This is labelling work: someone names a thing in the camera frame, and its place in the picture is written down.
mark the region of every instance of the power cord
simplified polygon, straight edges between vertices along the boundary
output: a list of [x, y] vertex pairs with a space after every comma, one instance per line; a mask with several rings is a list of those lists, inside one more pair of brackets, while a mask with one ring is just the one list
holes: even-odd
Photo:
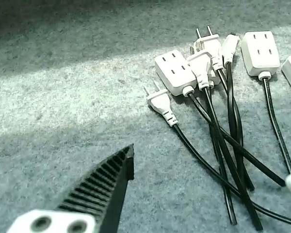
[[[220, 77], [221, 83], [224, 87], [224, 90], [227, 93], [227, 110], [228, 110], [228, 122], [230, 127], [231, 136], [241, 145], [243, 146], [243, 126], [242, 120], [239, 113], [239, 109], [237, 103], [234, 98], [234, 88], [233, 88], [233, 78], [231, 74], [230, 62], [226, 63], [226, 73], [228, 74], [227, 80], [225, 78], [224, 72], [222, 69], [217, 71], [218, 76]], [[244, 166], [243, 157], [240, 155], [240, 152], [237, 148], [233, 147], [234, 154], [237, 163], [237, 170], [240, 175], [240, 178], [250, 191], [253, 191], [254, 185], [249, 177], [249, 174]]]
[[[224, 180], [228, 181], [228, 177], [227, 177], [226, 168], [224, 165], [224, 160], [223, 160], [223, 156], [221, 153], [220, 145], [219, 145], [219, 142], [216, 138], [215, 130], [211, 125], [209, 125], [209, 131], [210, 131], [210, 136], [211, 136], [214, 154], [215, 154], [215, 157], [216, 157], [216, 159], [219, 163], [219, 166], [220, 166], [219, 172], [220, 172], [222, 178]], [[229, 218], [230, 224], [235, 226], [235, 225], [237, 225], [237, 219], [236, 219], [236, 215], [235, 215], [235, 211], [234, 211], [231, 192], [230, 192], [230, 189], [228, 187], [226, 187], [225, 185], [223, 185], [222, 187], [223, 187], [223, 194], [224, 194], [224, 200], [226, 203], [228, 218]]]
[[[191, 145], [191, 143], [189, 142], [189, 140], [186, 138], [186, 136], [183, 134], [183, 132], [181, 131], [181, 129], [178, 126], [178, 121], [176, 120], [175, 115], [173, 114], [172, 110], [171, 110], [171, 106], [170, 106], [170, 99], [168, 97], [168, 94], [166, 92], [166, 89], [163, 90], [158, 90], [155, 93], [149, 94], [148, 91], [146, 91], [147, 93], [147, 103], [159, 114], [161, 114], [162, 116], [164, 116], [164, 113], [168, 112], [171, 116], [173, 116], [173, 123], [171, 123], [171, 121], [168, 121], [168, 118], [164, 117], [164, 119], [166, 120], [166, 122], [168, 123], [168, 125], [170, 127], [172, 127], [175, 132], [177, 133], [178, 137], [181, 139], [181, 141], [184, 143], [184, 145], [189, 149], [189, 151], [192, 153], [192, 155], [194, 155], [194, 157], [201, 163], [201, 165], [212, 175], [216, 178], [216, 180], [221, 184], [221, 185], [226, 185], [227, 187], [229, 187], [229, 189], [231, 190], [231, 192], [233, 192], [237, 197], [241, 197], [240, 192], [238, 191], [237, 188], [235, 188], [230, 182], [226, 181], [225, 179], [222, 178], [222, 176], [209, 164], [207, 163], [207, 161], [196, 151], [196, 149]], [[291, 225], [291, 218], [288, 218], [286, 216], [282, 216], [279, 215], [277, 213], [274, 213], [254, 202], [252, 202], [254, 208], [269, 216], [272, 217], [276, 220], [285, 222], [287, 224]]]
[[[241, 194], [240, 192], [237, 190], [236, 187], [234, 187], [230, 182], [224, 180], [222, 178], [222, 176], [196, 151], [196, 149], [192, 146], [192, 144], [190, 143], [190, 141], [186, 138], [186, 136], [183, 134], [183, 132], [181, 131], [181, 129], [179, 128], [179, 126], [177, 124], [175, 124], [173, 126], [173, 129], [176, 131], [178, 137], [181, 139], [181, 141], [184, 143], [184, 145], [189, 149], [189, 151], [191, 152], [192, 155], [194, 155], [194, 157], [204, 166], [204, 168], [209, 171], [212, 176], [214, 176], [216, 178], [216, 180], [218, 182], [221, 183], [221, 185], [226, 185], [227, 187], [229, 187], [229, 189], [239, 198], [241, 198]], [[252, 202], [254, 208], [259, 211], [262, 214], [265, 214], [268, 217], [274, 218], [278, 221], [287, 223], [291, 225], [291, 218], [277, 214], [273, 211], [270, 211], [258, 204], [256, 204], [255, 202]]]
[[[194, 53], [194, 55], [187, 58], [187, 60], [185, 60], [182, 54], [177, 50], [173, 50], [171, 52], [168, 52], [155, 58], [155, 68], [157, 74], [159, 75], [160, 79], [163, 81], [165, 86], [168, 88], [168, 90], [175, 96], [181, 94], [183, 94], [185, 97], [190, 96], [191, 94], [194, 93], [194, 88], [196, 87], [197, 82], [199, 89], [201, 89], [200, 86], [202, 86], [203, 88], [209, 87], [210, 82], [208, 81], [208, 71], [211, 65], [212, 65], [211, 54], [210, 52], [207, 51], [196, 52]], [[148, 103], [155, 101], [156, 99], [155, 95], [159, 96], [163, 95], [164, 97], [160, 98], [163, 98], [164, 102], [169, 103], [169, 97], [167, 95], [166, 89], [160, 90], [156, 94], [149, 95], [147, 97]], [[170, 108], [158, 109], [158, 112], [162, 112], [161, 114], [164, 116], [168, 124], [175, 124], [177, 119], [174, 118], [174, 115], [172, 115], [170, 111], [171, 111]], [[203, 115], [203, 117], [205, 117], [208, 123], [212, 124], [212, 121], [208, 113], [204, 110], [202, 106], [200, 106], [199, 111]], [[233, 147], [236, 147], [237, 150], [241, 153], [241, 155], [243, 155], [249, 162], [255, 165], [259, 170], [261, 170], [263, 173], [269, 176], [280, 186], [285, 186], [285, 181], [283, 179], [277, 176], [274, 172], [272, 172], [268, 167], [266, 167], [254, 156], [252, 156], [225, 130], [221, 128], [221, 131], [223, 137], [227, 140], [227, 142], [231, 144]]]
[[207, 104], [208, 104], [208, 107], [209, 107], [209, 114], [210, 114], [210, 118], [212, 119], [212, 122], [213, 122], [213, 126], [214, 126], [214, 130], [215, 130], [215, 133], [216, 133], [216, 136], [217, 136], [217, 140], [219, 142], [219, 145], [220, 145], [220, 148], [222, 150], [222, 153], [225, 157], [225, 160], [226, 160], [226, 163], [227, 163], [227, 166], [231, 172], [231, 175], [235, 181], [235, 184], [239, 190], [239, 192], [241, 193], [241, 197], [242, 197], [242, 200], [247, 208], [247, 211], [251, 217], [251, 220], [252, 220], [252, 223], [253, 225], [255, 226], [256, 230], [258, 231], [262, 231], [263, 230], [263, 226], [261, 224], [261, 221], [258, 217], [258, 214], [256, 212], [256, 210], [254, 209], [254, 206], [252, 204], [252, 201], [247, 193], [247, 190], [245, 189], [245, 187], [243, 186], [243, 183], [237, 173], [237, 169], [235, 167], [235, 164], [233, 162], [233, 159], [232, 159], [232, 156], [230, 155], [229, 151], [228, 151], [228, 148], [227, 148], [227, 145], [226, 145], [226, 142], [221, 134], [221, 131], [220, 131], [220, 125], [219, 125], [219, 122], [218, 122], [218, 119], [217, 119], [217, 116], [216, 116], [216, 113], [215, 113], [215, 110], [214, 110], [214, 107], [211, 103], [211, 99], [210, 99], [210, 92], [209, 92], [209, 89], [208, 88], [204, 88], [203, 89], [203, 92], [205, 93], [205, 96], [206, 96], [206, 101], [207, 101]]
[[[206, 112], [206, 110], [203, 108], [201, 103], [198, 101], [197, 98], [195, 98], [194, 95], [189, 94], [188, 97], [192, 100], [194, 106], [199, 111], [199, 113], [202, 115], [202, 117], [213, 126], [213, 122]], [[234, 138], [232, 138], [228, 132], [226, 132], [222, 127], [220, 127], [221, 133], [224, 137], [224, 139], [233, 147], [236, 147], [241, 155], [245, 157], [249, 162], [251, 162], [257, 169], [259, 169], [261, 172], [263, 172], [266, 176], [268, 176], [270, 179], [272, 179], [274, 182], [276, 182], [281, 187], [285, 187], [285, 181], [280, 178], [278, 175], [276, 175], [273, 171], [271, 171], [267, 166], [265, 166], [262, 162], [260, 162], [256, 157], [254, 157], [250, 152], [248, 152], [243, 146], [241, 146]]]
[[278, 139], [278, 143], [279, 143], [282, 155], [284, 157], [288, 172], [291, 174], [291, 158], [289, 156], [286, 143], [283, 139], [279, 125], [277, 123], [274, 106], [273, 106], [272, 95], [271, 95], [271, 89], [270, 89], [270, 85], [267, 78], [263, 78], [263, 87], [264, 87], [264, 93], [265, 93], [265, 98], [266, 98], [266, 103], [267, 103], [267, 109], [270, 115], [270, 120], [274, 129], [274, 133], [276, 134], [276, 137]]
[[250, 76], [258, 76], [259, 80], [263, 81], [273, 130], [276, 134], [287, 170], [291, 174], [291, 158], [276, 120], [268, 81], [280, 66], [279, 54], [272, 32], [246, 33], [242, 40], [242, 56], [248, 74]]

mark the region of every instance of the extension cord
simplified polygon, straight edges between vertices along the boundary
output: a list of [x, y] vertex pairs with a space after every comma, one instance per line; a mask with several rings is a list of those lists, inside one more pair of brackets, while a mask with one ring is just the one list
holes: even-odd
[[196, 88], [196, 77], [186, 59], [178, 50], [173, 50], [155, 58], [155, 70], [174, 96], [187, 96]]
[[242, 39], [242, 56], [250, 76], [270, 79], [280, 66], [272, 32], [248, 32]]

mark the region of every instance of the plug prong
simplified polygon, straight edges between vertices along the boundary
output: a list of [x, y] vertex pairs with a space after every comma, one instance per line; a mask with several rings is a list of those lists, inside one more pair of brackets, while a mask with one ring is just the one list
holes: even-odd
[[193, 49], [193, 47], [191, 45], [190, 45], [190, 53], [191, 53], [191, 55], [194, 54], [194, 49]]
[[199, 29], [198, 28], [196, 28], [196, 34], [197, 34], [197, 39], [201, 38], [201, 35], [199, 33]]
[[209, 26], [209, 25], [207, 26], [207, 29], [208, 29], [208, 32], [209, 32], [209, 34], [210, 34], [210, 35], [212, 35], [212, 31], [211, 31], [211, 29], [210, 29], [210, 26]]
[[144, 86], [144, 90], [145, 90], [145, 93], [146, 93], [146, 96], [149, 95], [149, 92], [147, 91], [146, 87]]
[[159, 87], [159, 84], [158, 84], [156, 81], [154, 81], [153, 83], [154, 83], [156, 89], [157, 89], [158, 91], [160, 91], [161, 89], [160, 89], [160, 87]]

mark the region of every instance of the gray carpet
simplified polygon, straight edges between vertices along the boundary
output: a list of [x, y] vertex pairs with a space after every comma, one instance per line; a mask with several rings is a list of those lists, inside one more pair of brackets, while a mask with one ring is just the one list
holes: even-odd
[[[154, 57], [189, 55], [195, 27], [230, 32], [271, 30], [282, 62], [291, 55], [291, 0], [4, 0], [0, 1], [0, 233], [19, 214], [47, 208], [91, 166], [135, 146], [135, 180], [127, 190], [119, 233], [252, 233], [235, 199], [232, 227], [221, 187], [146, 105], [154, 90]], [[245, 147], [287, 175], [263, 88], [247, 76], [237, 50], [235, 98]], [[275, 112], [291, 153], [291, 87], [271, 80]], [[221, 87], [213, 101], [227, 126]], [[218, 167], [205, 120], [189, 100], [172, 99], [179, 125]], [[291, 194], [248, 162], [253, 200], [291, 217]], [[261, 216], [266, 233], [291, 227]]]

